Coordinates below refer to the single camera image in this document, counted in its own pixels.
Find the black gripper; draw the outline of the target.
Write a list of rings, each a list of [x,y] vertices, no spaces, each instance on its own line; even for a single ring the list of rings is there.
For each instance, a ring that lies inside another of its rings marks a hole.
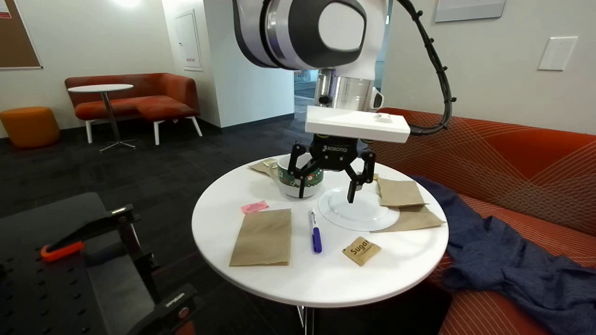
[[[356,172],[352,161],[359,157],[363,169]],[[337,137],[315,133],[309,150],[303,144],[294,144],[287,163],[290,195],[307,198],[318,189],[318,170],[346,170],[350,176],[346,200],[354,202],[356,191],[374,178],[372,150],[359,152],[356,137]]]

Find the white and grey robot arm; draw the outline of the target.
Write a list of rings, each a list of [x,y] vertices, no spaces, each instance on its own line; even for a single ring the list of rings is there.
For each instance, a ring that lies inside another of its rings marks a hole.
[[[387,0],[231,0],[234,36],[259,66],[318,70],[322,109],[372,111]]]

